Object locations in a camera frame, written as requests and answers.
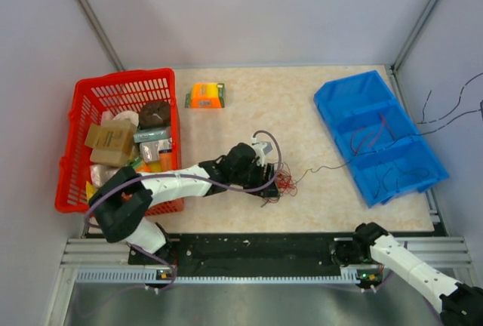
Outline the brown cardboard box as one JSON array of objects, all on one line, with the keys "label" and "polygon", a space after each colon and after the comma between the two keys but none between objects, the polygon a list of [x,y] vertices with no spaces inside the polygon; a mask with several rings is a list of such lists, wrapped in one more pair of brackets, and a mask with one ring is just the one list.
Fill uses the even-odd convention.
[{"label": "brown cardboard box", "polygon": [[91,149],[94,164],[120,168],[129,162],[137,127],[129,120],[106,120],[102,125],[92,123],[85,138]]}]

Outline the teal flat packet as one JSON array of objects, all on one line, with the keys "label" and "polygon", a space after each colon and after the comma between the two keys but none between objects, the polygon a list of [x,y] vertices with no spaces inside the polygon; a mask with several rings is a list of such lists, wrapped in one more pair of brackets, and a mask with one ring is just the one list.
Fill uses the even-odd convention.
[{"label": "teal flat packet", "polygon": [[133,138],[135,143],[169,139],[171,138],[171,127],[140,129],[133,135]]}]

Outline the orange yellow box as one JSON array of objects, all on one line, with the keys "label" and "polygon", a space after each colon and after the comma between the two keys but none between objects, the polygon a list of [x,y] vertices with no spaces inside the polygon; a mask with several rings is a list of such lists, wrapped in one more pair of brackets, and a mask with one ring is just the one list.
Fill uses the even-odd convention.
[{"label": "orange yellow box", "polygon": [[225,107],[226,87],[221,82],[195,83],[186,95],[185,107],[190,109],[221,109]]}]

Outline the brown round cake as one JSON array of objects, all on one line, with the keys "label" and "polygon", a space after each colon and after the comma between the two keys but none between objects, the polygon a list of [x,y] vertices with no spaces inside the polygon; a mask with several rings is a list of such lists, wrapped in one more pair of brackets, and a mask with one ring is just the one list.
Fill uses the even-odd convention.
[{"label": "brown round cake", "polygon": [[141,129],[162,128],[171,124],[171,106],[166,101],[145,104],[139,112]]}]

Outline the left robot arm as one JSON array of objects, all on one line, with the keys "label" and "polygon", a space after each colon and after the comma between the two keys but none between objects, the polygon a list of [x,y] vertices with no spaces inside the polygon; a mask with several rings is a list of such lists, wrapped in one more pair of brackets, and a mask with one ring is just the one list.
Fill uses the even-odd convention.
[{"label": "left robot arm", "polygon": [[161,203],[228,190],[274,198],[275,164],[266,161],[271,151],[270,142],[253,140],[180,170],[148,174],[121,168],[93,195],[91,213],[109,243],[138,246],[153,262],[163,263],[171,254],[168,235],[146,219],[146,212]]}]

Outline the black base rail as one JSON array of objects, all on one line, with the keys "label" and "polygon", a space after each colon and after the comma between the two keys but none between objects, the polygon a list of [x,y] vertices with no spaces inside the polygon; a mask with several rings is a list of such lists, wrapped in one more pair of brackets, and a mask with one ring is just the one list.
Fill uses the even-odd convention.
[{"label": "black base rail", "polygon": [[170,240],[160,257],[184,277],[335,276],[342,266],[383,269],[368,255],[357,255],[348,233],[172,233]]}]

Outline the red plastic basket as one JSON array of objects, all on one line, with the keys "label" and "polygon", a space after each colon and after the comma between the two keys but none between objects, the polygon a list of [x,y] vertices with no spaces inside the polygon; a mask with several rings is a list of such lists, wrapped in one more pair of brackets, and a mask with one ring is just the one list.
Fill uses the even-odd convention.
[{"label": "red plastic basket", "polygon": [[177,170],[181,168],[180,117],[172,69],[114,72],[77,82],[68,114],[66,149],[59,163],[56,211],[83,214],[88,210],[85,183],[90,180],[92,162],[84,142],[91,124],[98,125],[107,110],[114,115],[125,110],[138,112],[145,104],[160,100],[171,106],[171,164]]}]

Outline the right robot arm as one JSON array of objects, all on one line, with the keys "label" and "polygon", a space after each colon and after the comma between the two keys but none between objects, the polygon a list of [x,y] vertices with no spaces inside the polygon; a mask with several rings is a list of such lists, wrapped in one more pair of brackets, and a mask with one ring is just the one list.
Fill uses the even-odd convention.
[{"label": "right robot arm", "polygon": [[401,246],[376,223],[356,227],[352,239],[354,257],[380,263],[418,291],[438,313],[444,325],[481,325],[482,289],[449,277]]}]

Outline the pink wrapped snack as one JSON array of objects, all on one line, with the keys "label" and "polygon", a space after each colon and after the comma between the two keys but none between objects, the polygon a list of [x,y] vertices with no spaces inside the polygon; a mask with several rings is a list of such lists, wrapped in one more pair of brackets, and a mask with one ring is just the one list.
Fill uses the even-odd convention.
[{"label": "pink wrapped snack", "polygon": [[171,139],[153,140],[140,144],[140,154],[145,163],[159,160],[159,154],[172,151]]}]

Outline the blue plastic divided bin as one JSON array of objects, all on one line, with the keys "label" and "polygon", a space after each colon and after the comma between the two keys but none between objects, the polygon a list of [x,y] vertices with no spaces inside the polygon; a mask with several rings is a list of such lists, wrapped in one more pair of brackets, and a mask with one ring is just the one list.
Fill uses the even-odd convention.
[{"label": "blue plastic divided bin", "polygon": [[328,81],[313,101],[368,207],[449,177],[378,71]]}]

